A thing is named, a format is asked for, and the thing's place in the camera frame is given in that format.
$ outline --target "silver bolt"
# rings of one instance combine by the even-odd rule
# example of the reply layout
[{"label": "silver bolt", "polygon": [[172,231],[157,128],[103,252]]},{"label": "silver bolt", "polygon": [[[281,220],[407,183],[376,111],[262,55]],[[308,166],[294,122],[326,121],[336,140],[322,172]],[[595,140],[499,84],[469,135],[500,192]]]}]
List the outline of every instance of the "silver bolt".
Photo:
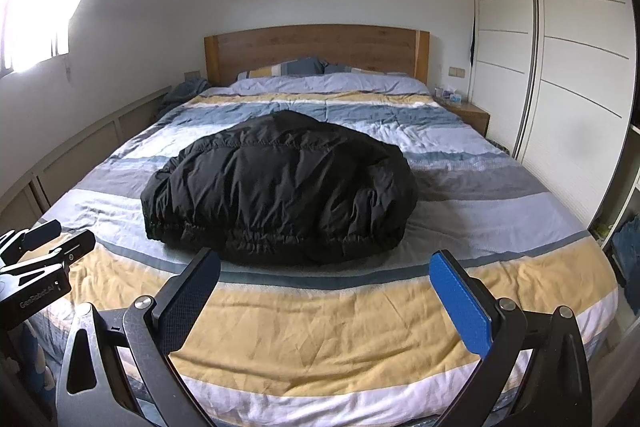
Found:
[{"label": "silver bolt", "polygon": [[151,305],[151,297],[149,295],[143,295],[142,297],[138,297],[136,302],[133,304],[139,310],[143,310],[145,308],[149,308]]},{"label": "silver bolt", "polygon": [[502,299],[500,299],[498,301],[498,304],[500,305],[500,309],[506,312],[512,312],[514,311],[514,309],[516,309],[516,303],[508,297],[503,297]]},{"label": "silver bolt", "polygon": [[574,312],[571,311],[569,306],[560,306],[560,316],[566,319],[570,319],[574,316]]},{"label": "silver bolt", "polygon": [[91,304],[88,302],[83,302],[82,304],[78,304],[76,306],[76,315],[86,315],[91,311]]}]

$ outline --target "mattress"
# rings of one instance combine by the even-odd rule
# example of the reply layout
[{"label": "mattress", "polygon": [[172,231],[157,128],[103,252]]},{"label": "mattress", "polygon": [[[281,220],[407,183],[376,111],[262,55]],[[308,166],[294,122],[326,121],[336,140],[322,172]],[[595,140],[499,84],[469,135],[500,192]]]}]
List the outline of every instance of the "mattress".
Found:
[{"label": "mattress", "polygon": [[[389,79],[384,89],[345,80],[338,92],[335,79],[332,92],[314,92],[320,78],[270,82],[211,89],[172,110],[45,214],[62,224],[58,242],[84,229],[97,239],[71,267],[71,293],[31,320],[52,360],[62,361],[78,303],[127,307],[193,255],[146,238],[139,198],[149,176],[199,137],[282,109],[398,145],[418,203],[404,239],[384,255],[323,267],[223,262],[184,347],[171,355],[212,418],[242,426],[432,423],[478,363],[430,284],[430,256],[441,248],[523,309],[570,306],[588,355],[594,351],[617,308],[615,277],[580,222],[519,163],[424,89]],[[287,83],[305,87],[275,92]],[[497,409],[513,398],[528,356],[521,352]],[[124,362],[143,396],[127,353]]]}]

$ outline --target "wooden headboard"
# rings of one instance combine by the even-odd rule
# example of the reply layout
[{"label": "wooden headboard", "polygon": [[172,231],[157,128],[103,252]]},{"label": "wooden headboard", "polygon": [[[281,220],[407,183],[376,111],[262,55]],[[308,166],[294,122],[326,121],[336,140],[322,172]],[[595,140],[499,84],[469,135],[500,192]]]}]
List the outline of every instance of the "wooden headboard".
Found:
[{"label": "wooden headboard", "polygon": [[207,78],[229,86],[241,71],[303,57],[318,57],[384,73],[406,73],[425,84],[429,32],[355,24],[277,26],[204,37]]}]

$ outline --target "wooden nightstand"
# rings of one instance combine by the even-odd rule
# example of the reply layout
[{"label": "wooden nightstand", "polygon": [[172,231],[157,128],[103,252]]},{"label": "wooden nightstand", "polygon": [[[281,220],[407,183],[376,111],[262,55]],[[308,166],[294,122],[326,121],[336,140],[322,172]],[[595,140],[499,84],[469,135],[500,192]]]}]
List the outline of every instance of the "wooden nightstand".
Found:
[{"label": "wooden nightstand", "polygon": [[479,134],[486,137],[486,130],[489,127],[490,115],[487,111],[476,107],[472,103],[449,103],[447,100],[436,99],[442,107],[462,118],[462,121],[473,127]]}]

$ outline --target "folded black jacket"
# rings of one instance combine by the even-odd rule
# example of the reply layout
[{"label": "folded black jacket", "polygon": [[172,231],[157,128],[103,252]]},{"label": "folded black jacket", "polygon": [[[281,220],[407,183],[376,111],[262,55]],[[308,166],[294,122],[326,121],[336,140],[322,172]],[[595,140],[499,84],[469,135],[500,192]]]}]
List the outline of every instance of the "folded black jacket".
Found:
[{"label": "folded black jacket", "polygon": [[150,239],[236,263],[324,264],[395,247],[417,187],[395,145],[286,110],[195,141],[141,199]]}]

